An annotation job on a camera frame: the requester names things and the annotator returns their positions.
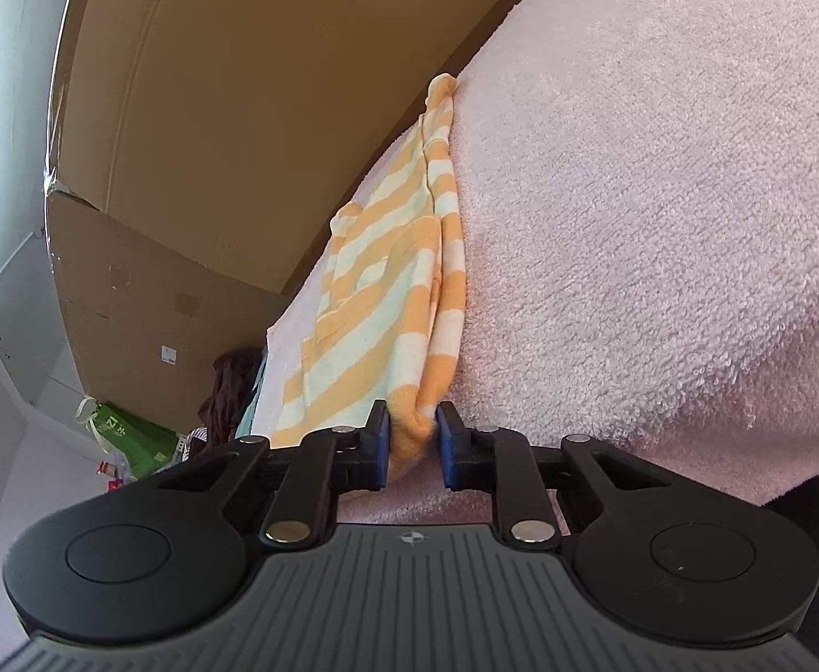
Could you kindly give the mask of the left cardboard box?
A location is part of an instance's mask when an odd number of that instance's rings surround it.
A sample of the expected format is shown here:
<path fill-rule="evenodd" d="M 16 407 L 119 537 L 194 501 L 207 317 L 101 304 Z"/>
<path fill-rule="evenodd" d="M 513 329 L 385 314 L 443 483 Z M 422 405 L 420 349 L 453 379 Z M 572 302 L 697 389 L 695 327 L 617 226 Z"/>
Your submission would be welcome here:
<path fill-rule="evenodd" d="M 262 344 L 288 305 L 63 191 L 46 198 L 46 236 L 83 391 L 181 434 L 198 426 L 213 361 Z"/>

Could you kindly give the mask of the dark brown garment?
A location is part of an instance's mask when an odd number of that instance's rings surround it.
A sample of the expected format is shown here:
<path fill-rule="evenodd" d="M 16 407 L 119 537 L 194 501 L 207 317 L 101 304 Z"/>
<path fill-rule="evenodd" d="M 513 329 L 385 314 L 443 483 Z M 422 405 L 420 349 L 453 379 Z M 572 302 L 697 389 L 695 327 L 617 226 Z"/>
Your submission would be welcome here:
<path fill-rule="evenodd" d="M 254 398 L 265 351 L 262 347 L 241 347 L 213 361 L 213 389 L 198 409 L 206 428 L 207 446 L 227 445 L 233 440 L 245 409 Z"/>

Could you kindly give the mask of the orange white striped sweater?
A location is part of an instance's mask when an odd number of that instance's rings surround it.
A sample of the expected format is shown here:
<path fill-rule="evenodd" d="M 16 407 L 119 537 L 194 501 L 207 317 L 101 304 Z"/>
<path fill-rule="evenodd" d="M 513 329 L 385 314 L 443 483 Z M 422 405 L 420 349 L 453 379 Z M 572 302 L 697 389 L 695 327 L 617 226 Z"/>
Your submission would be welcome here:
<path fill-rule="evenodd" d="M 368 199 L 333 217 L 315 325 L 283 389 L 274 446 L 362 425 L 383 402 L 388 467 L 401 472 L 428 449 L 460 358 L 467 296 L 450 153 L 455 91 L 450 74 L 429 83 L 422 115 Z"/>

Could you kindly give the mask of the teal folded cloth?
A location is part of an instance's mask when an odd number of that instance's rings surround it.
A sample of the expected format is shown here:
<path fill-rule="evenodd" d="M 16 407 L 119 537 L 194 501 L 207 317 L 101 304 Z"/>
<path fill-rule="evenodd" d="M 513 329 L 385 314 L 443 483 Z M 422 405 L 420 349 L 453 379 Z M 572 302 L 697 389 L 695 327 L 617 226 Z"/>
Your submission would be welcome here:
<path fill-rule="evenodd" d="M 259 396 L 262 393 L 262 384 L 264 383 L 266 367 L 266 358 L 262 358 L 259 362 L 258 371 L 254 375 L 253 385 L 251 386 L 249 402 L 245 405 L 244 412 L 241 419 L 239 419 L 238 426 L 236 426 L 235 437 L 242 438 L 253 434 L 253 422 L 256 415 L 256 408 L 258 408 Z"/>

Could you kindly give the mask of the green shopping bag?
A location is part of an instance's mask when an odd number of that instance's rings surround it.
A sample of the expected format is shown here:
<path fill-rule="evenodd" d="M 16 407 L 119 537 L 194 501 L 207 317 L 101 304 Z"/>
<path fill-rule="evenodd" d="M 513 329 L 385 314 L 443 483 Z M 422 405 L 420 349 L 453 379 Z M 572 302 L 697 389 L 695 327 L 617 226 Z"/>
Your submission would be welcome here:
<path fill-rule="evenodd" d="M 81 399 L 75 420 L 92 432 L 104 452 L 118 457 L 127 479 L 139 481 L 170 466 L 179 445 L 177 432 L 91 396 Z"/>

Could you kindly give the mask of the large centre cardboard box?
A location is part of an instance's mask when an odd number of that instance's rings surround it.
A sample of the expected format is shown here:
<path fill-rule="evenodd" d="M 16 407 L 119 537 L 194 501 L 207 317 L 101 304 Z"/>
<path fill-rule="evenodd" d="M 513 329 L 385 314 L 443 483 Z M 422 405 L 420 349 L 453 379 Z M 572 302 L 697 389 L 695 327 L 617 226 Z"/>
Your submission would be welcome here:
<path fill-rule="evenodd" d="M 270 291 L 518 0 L 68 0 L 48 175 Z"/>

